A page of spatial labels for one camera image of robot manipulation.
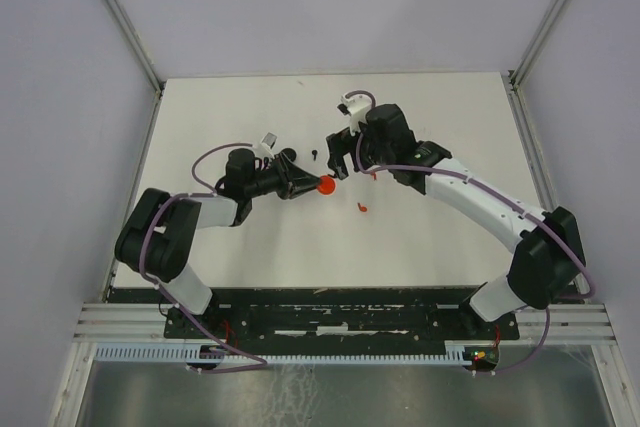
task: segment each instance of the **purple cable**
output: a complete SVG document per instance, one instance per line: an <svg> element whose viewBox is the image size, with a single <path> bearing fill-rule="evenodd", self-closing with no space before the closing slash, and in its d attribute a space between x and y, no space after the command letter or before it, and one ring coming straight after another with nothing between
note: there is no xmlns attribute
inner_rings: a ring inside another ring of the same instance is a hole
<svg viewBox="0 0 640 427"><path fill-rule="evenodd" d="M356 144L356 164L358 165L358 169L360 169L360 171L363 174L374 174L382 170L406 170L406 171L412 171L412 172L426 172L428 174L446 175L448 177L455 177L456 179L461 179L463 181L469 182L472 185L475 185L480 190L486 192L487 194L491 195L495 199L505 204L507 207L511 208L518 214L522 215L525 219L533 222L537 227L540 227L540 229L542 229L549 237L553 239L553 241L556 244L558 244L558 246L563 250L563 252L567 254L569 259L571 259L571 261L575 264L575 266L578 268L580 273L584 276L587 283L589 284L589 292L587 292L586 294L573 294L573 295L570 294L570 295L566 295L564 298L589 299L595 295L596 288L595 288L593 279L591 277L591 274L587 271L587 268L582 263L582 261L578 258L578 256L569 248L569 246L564 242L564 240L562 240L560 236L556 234L548 225L546 225L537 217L529 213L526 213L521 206L519 206L512 200L508 199L507 197L502 195L500 192L480 182L479 180L474 179L473 177L467 179L466 175L461 174L460 172L455 172L453 170L437 169L434 167L423 167L419 165L383 165L380 167L376 167L375 169L365 170L364 167L362 166L362 161L360 160L360 148L362 147L362 137L363 136L360 135L360 137L358 138L358 142Z"/></svg>
<svg viewBox="0 0 640 427"><path fill-rule="evenodd" d="M366 92L364 90L355 90L353 92L349 92L348 94L346 94L345 97L349 98L352 95L367 95L371 99L371 102L372 102L372 107L371 108L374 108L375 105L376 105L375 98L369 92ZM563 250L563 252L565 254L567 254L567 256L571 259L571 261L578 268L580 273L584 276L584 278L587 281L587 284L589 284L589 292L587 292L586 294L573 294L573 295L570 294L570 295L566 295L564 298L567 298L567 299L569 299L569 298L571 298L571 299L588 299L588 298L591 298L591 297L593 297L595 295L596 288L595 288L595 284L593 282L593 279L592 279L591 275L589 274L589 272L587 271L587 268L585 267L585 265L578 258L578 256L569 248L569 246L564 242L564 240L562 240L560 238L560 236L558 236L549 226L547 226L544 222L542 222L537 217L535 217L535 216L533 216L533 215L531 215L529 213L526 213L525 210L522 207L520 207L518 204L516 204L512 200L508 199L507 197L505 197L504 195L502 195L500 192L496 191L495 189L493 189L493 188L489 187L488 185L480 182L479 180L476 180L474 178L469 178L468 179L466 175L461 174L460 172L455 172L453 170L437 169L437 168L433 168L433 167L422 167L422 166L417 166L417 165L416 166L413 166L413 165L383 165L383 166L376 167L374 169L365 170L363 165L362 165L362 161L360 160L360 149L362 147L362 139L363 139L363 135L360 134L360 137L358 138L358 142L356 144L356 164L357 164L357 167L360 170L360 172L362 172L363 174L375 174L376 172L381 172L383 170L405 170L405 171L413 171L413 172L426 172L428 174L446 175L446 176L449 176L449 177L454 177L454 178L461 179L463 181L469 182L470 184L476 186L480 190L486 192L490 196L492 196L495 199L499 200L500 202L505 204L507 207L513 209L515 212L517 212L518 214L522 215L527 220L533 222L537 227L540 227L540 229L542 229L549 237L551 237L553 239L553 241ZM523 365L527 364L531 360L535 359L538 355L540 355L540 352L542 350L542 346L546 342L547 336L549 335L549 328L551 327L551 311L549 310L549 307L547 307L545 309L545 312L546 312L546 317L547 318L546 318L544 330L542 332L542 336L540 337L540 341L538 342L538 345L536 345L535 348L531 351L531 353L527 357L525 357L524 359L520 360L519 362L516 362L515 364L509 365L509 366L507 366L507 367L505 367L503 369L500 369L500 370L498 370L496 372L509 372L509 371L516 370L516 369L522 367Z"/></svg>
<svg viewBox="0 0 640 427"><path fill-rule="evenodd" d="M211 150L205 152L200 157L198 157L196 159L196 161L193 163L193 165L191 166L191 177L193 177L193 180L198 182L200 185L206 187L211 192L215 192L216 189L215 189L215 187L213 185L211 185L210 183L208 183L208 182L202 180L200 177L198 177L198 174L196 174L196 167L198 167L200 162L202 162L204 159L209 157L211 154L214 154L214 153L218 152L219 150L230 149L231 147L253 147L253 145L248 144L246 142L236 142L236 143L233 143L233 144L221 145L219 147L216 147L215 149L211 149Z"/></svg>
<svg viewBox="0 0 640 427"><path fill-rule="evenodd" d="M220 150L220 148L218 149L214 149L212 151L210 151L209 153L213 153L216 150ZM191 197L197 197L197 198L203 198L203 197L211 197L213 194L194 194ZM178 305L178 309L180 309L180 312L182 312L182 314L188 318L191 323L193 325L196 326L196 328L202 332L203 335L205 335L207 338L213 340L214 342L216 342L217 344L219 344L221 347L227 349L229 352L233 352L234 354L237 355L241 355L243 357L246 357L248 359L251 360L255 360L256 362L258 362L257 364L252 364L252 365L242 365L242 366L238 366L238 367L228 367L226 369L214 369L214 370L208 370L208 371L200 371L198 369L193 369L191 368L191 370L197 371L197 372L206 372L208 374L225 374L225 373L229 373L229 372L245 372L248 370L257 370L257 369L262 369L264 367L267 366L267 361L261 357L258 357L257 355L253 355L250 354L248 352L244 352L240 349L237 349L236 347L232 347L231 345L223 342L221 339L219 339L218 337L216 337L215 335L213 335L211 332L209 332L199 321L198 319L196 319L193 314L191 312L189 312L187 309L185 309L162 285L160 285L160 283L158 282L157 279L154 279L153 277L150 277L149 275L147 275L146 270L144 268L144 264L145 264L145 260L146 260L146 256L147 256L147 249L149 248L149 243L151 242L151 236L153 235L153 231L154 229L157 227L158 223L160 222L160 218L162 217L162 215L166 212L166 210L169 208L169 206L171 204L173 204L175 201L180 200L180 199L185 199L190 197L189 194L176 194L173 197L170 197L164 204L162 204L160 206L160 208L158 209L158 212L156 212L156 215L153 217L153 220L151 221L151 225L149 225L149 228L147 229L147 232L144 236L144 240L142 242L142 250L140 252L140 261L139 261L139 271L140 271L140 275L142 276L143 279L151 282L152 284L154 284L155 286L158 287L158 290L160 291L160 293L169 301L171 302L173 305Z"/></svg>

